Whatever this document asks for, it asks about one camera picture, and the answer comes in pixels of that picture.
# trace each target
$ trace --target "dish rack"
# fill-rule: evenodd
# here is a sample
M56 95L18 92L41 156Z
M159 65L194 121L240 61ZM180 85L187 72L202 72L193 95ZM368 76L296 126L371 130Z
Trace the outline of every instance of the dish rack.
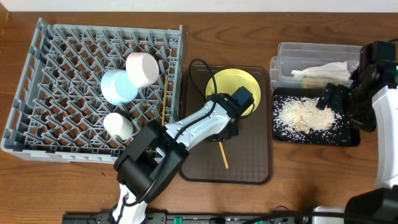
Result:
M113 163L150 120L178 120L183 72L183 27L179 30L48 25L39 19L1 141L3 151L30 161ZM126 69L133 52L152 54L160 68L157 81L121 106L101 93L101 77ZM168 76L167 101L163 102ZM103 126L120 113L134 126L122 141ZM150 151L157 161L162 156Z

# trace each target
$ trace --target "table surface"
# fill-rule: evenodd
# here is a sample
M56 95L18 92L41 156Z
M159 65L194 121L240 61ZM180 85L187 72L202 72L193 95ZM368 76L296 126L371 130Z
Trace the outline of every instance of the table surface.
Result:
M281 42L365 45L398 37L398 14L12 12L0 42L1 131L39 17L49 24L160 29L182 24L186 64L200 57L212 65L266 70ZM176 176L149 207L174 213L266 213L277 205L294 210L344 206L375 183L377 132L361 135L358 147L274 142L274 177L268 184L198 183ZM66 212L97 212L118 198L112 165L29 162L0 152L1 223L60 223Z
M6 26L6 21L8 18L7 9L0 3L0 40L4 31L4 26Z

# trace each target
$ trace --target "white cup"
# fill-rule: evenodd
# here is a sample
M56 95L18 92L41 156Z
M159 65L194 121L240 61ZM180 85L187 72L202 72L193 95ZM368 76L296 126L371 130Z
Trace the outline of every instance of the white cup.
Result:
M104 127L112 138L116 136L122 140L131 137L134 127L132 123L118 113L110 113L104 118Z

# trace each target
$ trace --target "wooden chopstick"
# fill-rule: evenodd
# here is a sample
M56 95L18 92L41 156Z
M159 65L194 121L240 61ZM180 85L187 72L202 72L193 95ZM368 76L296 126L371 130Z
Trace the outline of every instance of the wooden chopstick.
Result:
M162 126L164 125L166 104L167 104L167 84L169 82L169 76L166 74L166 79L164 81L164 96L163 96L163 111L162 111Z
M221 154L223 155L224 164L225 164L225 169L229 169L228 161L226 160L226 156L225 156L224 145L223 145L223 143L220 142L220 141L218 142L218 145L220 146L220 151L221 151Z

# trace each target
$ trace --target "black tray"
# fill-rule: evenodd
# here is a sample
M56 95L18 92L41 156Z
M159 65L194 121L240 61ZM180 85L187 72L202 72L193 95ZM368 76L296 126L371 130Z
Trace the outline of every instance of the black tray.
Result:
M283 101L288 96L296 96L298 98L308 97L308 98L318 98L322 94L322 90L314 89L304 89L304 88L284 88L279 87L274 90L272 110L278 108L275 102ZM307 144L321 144L321 145L332 145L332 146L358 146L361 142L361 137L359 134L359 129L354 128L352 124L349 124L345 119L345 116L339 120L335 125L339 128L329 129L328 131L332 133L332 136L325 138L322 136L324 132L322 131L312 131L310 134L306 134L307 138L304 140L292 140L288 135L282 135L282 127L276 126L275 115L272 113L272 128L274 133L274 139L282 142L298 142Z

